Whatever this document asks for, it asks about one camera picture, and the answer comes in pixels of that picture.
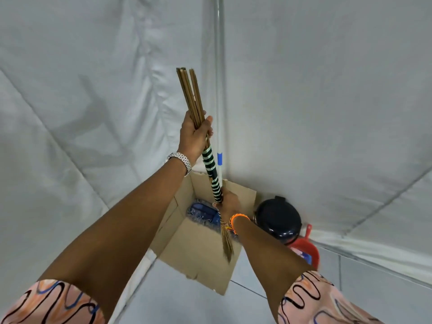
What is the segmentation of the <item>person's left hand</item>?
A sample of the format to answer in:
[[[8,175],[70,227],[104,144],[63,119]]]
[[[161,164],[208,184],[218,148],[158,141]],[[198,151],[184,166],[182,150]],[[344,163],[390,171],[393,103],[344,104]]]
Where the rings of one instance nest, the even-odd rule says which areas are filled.
[[[177,152],[186,155],[192,167],[197,163],[198,158],[202,155],[208,139],[201,139],[197,134],[190,111],[187,111],[181,125],[180,142]]]

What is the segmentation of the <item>person's right hand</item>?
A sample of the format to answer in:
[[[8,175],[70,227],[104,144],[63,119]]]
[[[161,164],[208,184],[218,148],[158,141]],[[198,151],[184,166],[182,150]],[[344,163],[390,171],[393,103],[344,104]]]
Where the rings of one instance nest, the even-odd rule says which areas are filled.
[[[241,211],[241,204],[238,196],[231,192],[226,187],[222,187],[221,189],[223,200],[220,203],[213,203],[213,207],[215,207],[221,217],[221,223],[227,224],[230,228],[232,228],[232,217],[237,214],[244,215]]]

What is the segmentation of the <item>stick broom with striped handle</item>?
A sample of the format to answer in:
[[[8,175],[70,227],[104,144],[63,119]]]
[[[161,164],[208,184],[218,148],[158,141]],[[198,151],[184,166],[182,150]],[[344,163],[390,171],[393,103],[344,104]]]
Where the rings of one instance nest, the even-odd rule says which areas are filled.
[[[188,110],[192,115],[192,121],[196,129],[200,128],[205,120],[202,100],[197,82],[197,76],[193,69],[187,70],[185,67],[176,68],[182,91],[186,100]],[[209,137],[206,137],[206,143],[202,152],[203,163],[211,184],[213,198],[215,203],[222,203],[223,193],[222,184],[217,173],[216,161],[213,156],[212,146]],[[232,236],[229,225],[219,217],[219,224],[216,225],[221,234],[223,252],[228,263],[231,262],[234,255]]]

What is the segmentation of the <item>person's right forearm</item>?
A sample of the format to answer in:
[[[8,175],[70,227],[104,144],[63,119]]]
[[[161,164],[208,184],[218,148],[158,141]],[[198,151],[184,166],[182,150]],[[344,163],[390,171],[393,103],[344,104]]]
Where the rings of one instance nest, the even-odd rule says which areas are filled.
[[[232,217],[232,224],[251,267],[265,290],[274,320],[278,322],[278,309],[286,292],[304,272],[315,269],[246,216],[237,214]]]

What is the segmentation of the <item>person's left forearm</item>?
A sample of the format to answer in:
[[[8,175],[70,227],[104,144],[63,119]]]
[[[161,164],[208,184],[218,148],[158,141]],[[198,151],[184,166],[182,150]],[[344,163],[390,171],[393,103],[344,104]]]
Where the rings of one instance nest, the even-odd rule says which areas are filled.
[[[109,320],[186,172],[181,159],[170,158],[73,240],[39,280],[72,284],[95,299]]]

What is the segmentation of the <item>blue mop head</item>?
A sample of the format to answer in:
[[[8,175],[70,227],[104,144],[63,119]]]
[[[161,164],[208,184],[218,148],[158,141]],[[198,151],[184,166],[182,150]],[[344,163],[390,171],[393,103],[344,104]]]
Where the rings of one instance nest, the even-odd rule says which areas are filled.
[[[187,217],[203,226],[220,231],[220,214],[211,203],[195,199],[186,210]]]

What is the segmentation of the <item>white mop pole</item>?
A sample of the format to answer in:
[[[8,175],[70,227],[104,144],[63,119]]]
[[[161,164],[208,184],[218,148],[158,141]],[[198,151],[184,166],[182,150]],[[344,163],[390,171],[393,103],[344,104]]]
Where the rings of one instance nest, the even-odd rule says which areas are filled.
[[[215,29],[215,75],[217,114],[217,168],[223,185],[224,108],[225,108],[225,46],[224,46],[224,0],[214,0]]]

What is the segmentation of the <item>silver wrist watch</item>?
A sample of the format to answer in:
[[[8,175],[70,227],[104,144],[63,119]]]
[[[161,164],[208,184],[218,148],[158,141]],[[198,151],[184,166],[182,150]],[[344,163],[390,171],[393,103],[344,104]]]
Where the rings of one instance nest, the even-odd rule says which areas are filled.
[[[173,152],[167,157],[166,162],[168,162],[172,158],[175,158],[183,163],[183,165],[185,166],[184,177],[187,177],[192,171],[192,165],[189,158],[181,152]]]

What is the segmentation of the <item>black lidded bin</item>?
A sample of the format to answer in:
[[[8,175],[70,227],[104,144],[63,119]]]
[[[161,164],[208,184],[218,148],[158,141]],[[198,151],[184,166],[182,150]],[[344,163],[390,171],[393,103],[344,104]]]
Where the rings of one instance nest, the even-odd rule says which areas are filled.
[[[302,228],[299,212],[282,196],[262,201],[255,210],[254,222],[284,245],[292,244]]]

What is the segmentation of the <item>open cardboard box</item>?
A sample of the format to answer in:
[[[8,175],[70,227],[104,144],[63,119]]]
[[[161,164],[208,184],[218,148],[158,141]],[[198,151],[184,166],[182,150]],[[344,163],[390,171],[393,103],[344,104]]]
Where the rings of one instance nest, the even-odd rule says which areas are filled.
[[[172,198],[150,249],[187,278],[224,295],[242,247],[233,238],[234,253],[228,262],[219,230],[188,214],[195,201],[211,205],[214,198],[207,174],[192,171]]]

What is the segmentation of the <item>red dustpan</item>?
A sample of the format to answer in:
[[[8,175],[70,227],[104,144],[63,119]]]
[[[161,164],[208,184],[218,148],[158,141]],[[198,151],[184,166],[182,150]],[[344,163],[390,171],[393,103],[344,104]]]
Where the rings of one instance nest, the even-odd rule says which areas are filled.
[[[312,224],[307,224],[305,235],[297,237],[287,246],[317,271],[320,265],[320,254],[317,247],[309,239],[311,231]]]

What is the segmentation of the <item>peach patterned right sleeve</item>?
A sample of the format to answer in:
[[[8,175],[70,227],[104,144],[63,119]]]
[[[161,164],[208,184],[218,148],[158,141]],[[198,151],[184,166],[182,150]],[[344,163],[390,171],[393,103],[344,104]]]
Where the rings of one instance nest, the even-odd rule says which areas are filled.
[[[280,301],[278,324],[384,324],[344,297],[319,272],[307,271]]]

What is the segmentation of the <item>peach patterned sleeve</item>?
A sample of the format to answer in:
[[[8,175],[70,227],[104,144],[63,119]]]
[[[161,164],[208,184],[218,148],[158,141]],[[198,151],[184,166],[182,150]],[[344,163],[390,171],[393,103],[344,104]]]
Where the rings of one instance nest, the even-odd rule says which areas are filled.
[[[64,281],[34,283],[0,319],[0,324],[106,324],[98,302]]]
[[[278,324],[384,324],[344,297],[319,272],[307,271],[280,301]]]

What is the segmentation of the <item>peach patterned left sleeve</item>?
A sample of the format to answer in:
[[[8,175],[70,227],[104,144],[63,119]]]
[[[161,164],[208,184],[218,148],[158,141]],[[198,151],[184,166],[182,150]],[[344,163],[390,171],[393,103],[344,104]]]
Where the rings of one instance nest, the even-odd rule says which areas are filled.
[[[106,324],[98,302],[64,281],[34,283],[0,319],[0,324]]]

